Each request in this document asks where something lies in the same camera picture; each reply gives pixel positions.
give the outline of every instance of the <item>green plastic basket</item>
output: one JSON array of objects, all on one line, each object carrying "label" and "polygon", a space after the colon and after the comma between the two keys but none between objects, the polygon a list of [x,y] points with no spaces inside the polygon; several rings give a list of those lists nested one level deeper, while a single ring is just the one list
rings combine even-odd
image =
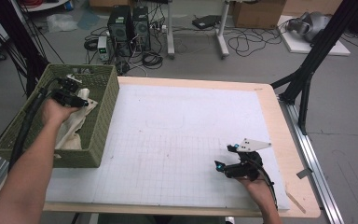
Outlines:
[{"label": "green plastic basket", "polygon": [[[37,96],[39,89],[55,77],[66,77],[73,74],[79,83],[79,89],[88,88],[89,98],[98,102],[98,105],[87,115],[82,128],[77,132],[81,138],[83,149],[55,149],[54,167],[56,168],[92,168],[99,167],[103,156],[106,136],[110,126],[113,110],[118,95],[118,80],[114,66],[108,65],[71,65],[50,64],[40,78],[34,92],[24,107],[13,119],[0,138],[0,156],[9,161],[11,151],[20,131],[25,111]],[[41,111],[35,117],[24,149],[28,148],[42,129]]]}]

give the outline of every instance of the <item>gray floor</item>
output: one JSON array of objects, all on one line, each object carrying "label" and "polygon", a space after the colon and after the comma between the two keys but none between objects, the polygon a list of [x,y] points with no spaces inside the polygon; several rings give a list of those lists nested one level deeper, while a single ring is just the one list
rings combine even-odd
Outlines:
[{"label": "gray floor", "polygon": [[[48,10],[45,13],[57,13]],[[82,9],[70,12],[76,21]],[[38,15],[43,20],[45,14]],[[84,37],[91,30],[106,25],[100,19],[89,30],[46,34],[46,38],[66,63],[85,62]],[[146,70],[149,77],[272,83],[285,77],[302,64],[307,55],[289,53],[286,46],[267,45],[242,58],[231,49],[221,60],[215,38],[206,34],[175,33],[177,53],[174,60],[164,59],[158,70]],[[324,170],[339,211],[346,223],[358,223],[358,48],[345,40],[350,57],[328,56],[312,80],[307,129],[315,153]],[[53,51],[45,47],[48,59],[58,63]],[[141,69],[128,76],[144,77]],[[0,61],[0,133],[6,128],[25,101],[21,84],[10,60]],[[45,213],[42,223],[70,223],[71,213]],[[78,223],[87,223],[83,215]],[[315,219],[284,218],[284,223],[327,223],[324,213]],[[237,223],[262,223],[259,218],[236,218]]]}]

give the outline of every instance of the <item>white cloth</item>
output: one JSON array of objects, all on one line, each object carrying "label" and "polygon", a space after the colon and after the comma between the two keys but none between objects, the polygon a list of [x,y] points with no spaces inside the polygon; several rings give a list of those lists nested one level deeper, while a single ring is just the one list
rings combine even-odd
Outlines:
[{"label": "white cloth", "polygon": [[81,89],[78,93],[78,97],[89,102],[88,106],[82,107],[80,110],[72,113],[68,120],[66,120],[58,131],[56,139],[56,147],[59,149],[82,149],[81,139],[77,130],[81,129],[86,116],[90,111],[97,106],[97,102],[89,99],[89,89]]}]

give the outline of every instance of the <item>person's arm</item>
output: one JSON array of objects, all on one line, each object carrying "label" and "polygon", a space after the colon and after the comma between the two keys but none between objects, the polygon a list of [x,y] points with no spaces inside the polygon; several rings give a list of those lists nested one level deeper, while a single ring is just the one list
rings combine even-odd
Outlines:
[{"label": "person's arm", "polygon": [[38,223],[51,177],[55,141],[61,124],[78,108],[46,100],[44,127],[14,164],[0,191],[0,223]]},{"label": "person's arm", "polygon": [[265,224],[282,224],[271,191],[264,179],[250,181],[245,178],[238,178],[237,180],[245,186],[260,208]]}]

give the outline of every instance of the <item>computer tower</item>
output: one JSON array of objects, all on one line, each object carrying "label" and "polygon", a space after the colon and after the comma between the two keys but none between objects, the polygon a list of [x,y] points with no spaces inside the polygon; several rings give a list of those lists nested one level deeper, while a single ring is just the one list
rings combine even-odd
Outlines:
[{"label": "computer tower", "polygon": [[132,12],[134,33],[136,36],[136,49],[151,50],[149,31],[149,11],[147,7],[135,7]]},{"label": "computer tower", "polygon": [[107,23],[116,56],[130,57],[135,37],[130,6],[113,6]]}]

